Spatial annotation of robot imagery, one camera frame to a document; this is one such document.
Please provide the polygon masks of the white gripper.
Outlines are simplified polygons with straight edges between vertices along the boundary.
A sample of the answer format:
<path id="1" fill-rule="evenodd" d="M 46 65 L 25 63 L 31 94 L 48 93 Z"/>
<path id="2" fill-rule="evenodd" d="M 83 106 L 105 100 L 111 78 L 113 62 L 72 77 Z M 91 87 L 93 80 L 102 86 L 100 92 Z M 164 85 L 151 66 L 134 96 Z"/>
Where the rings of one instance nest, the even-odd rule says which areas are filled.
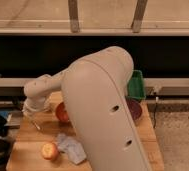
<path id="1" fill-rule="evenodd" d="M 50 110 L 50 103 L 46 101 L 34 101 L 26 99 L 24 101 L 22 112 L 25 116 L 32 117 L 35 113 L 46 112 Z"/>

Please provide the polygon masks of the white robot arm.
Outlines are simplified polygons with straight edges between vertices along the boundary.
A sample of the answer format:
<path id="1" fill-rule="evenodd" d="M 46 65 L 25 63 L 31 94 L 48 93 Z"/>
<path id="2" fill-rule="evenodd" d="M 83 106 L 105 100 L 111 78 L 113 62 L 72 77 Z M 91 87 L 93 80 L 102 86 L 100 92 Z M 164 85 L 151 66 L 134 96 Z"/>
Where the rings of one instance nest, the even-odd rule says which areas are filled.
<path id="1" fill-rule="evenodd" d="M 133 68 L 131 55 L 118 46 L 86 55 L 26 83 L 24 111 L 44 110 L 59 91 L 92 171 L 152 171 L 126 103 Z"/>

